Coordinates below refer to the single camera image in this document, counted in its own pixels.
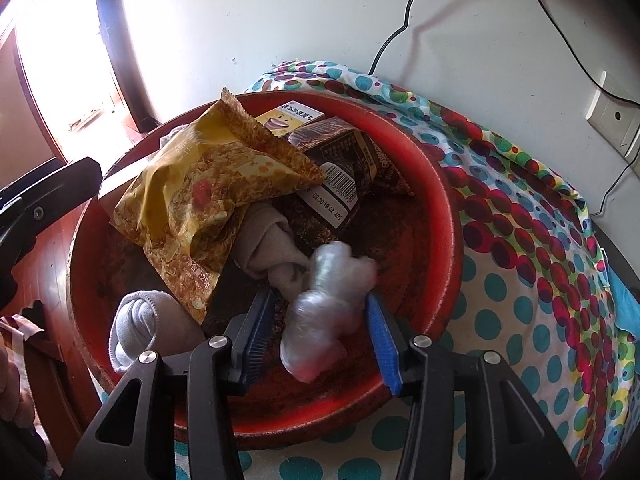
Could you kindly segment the person's left hand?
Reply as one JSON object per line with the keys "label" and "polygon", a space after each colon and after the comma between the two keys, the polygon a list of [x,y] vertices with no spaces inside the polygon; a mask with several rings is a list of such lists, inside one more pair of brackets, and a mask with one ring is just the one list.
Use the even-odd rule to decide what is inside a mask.
{"label": "person's left hand", "polygon": [[9,357],[6,346],[0,349],[0,416],[5,422],[13,422],[18,428],[28,428],[35,421],[32,397],[21,387],[21,377]]}

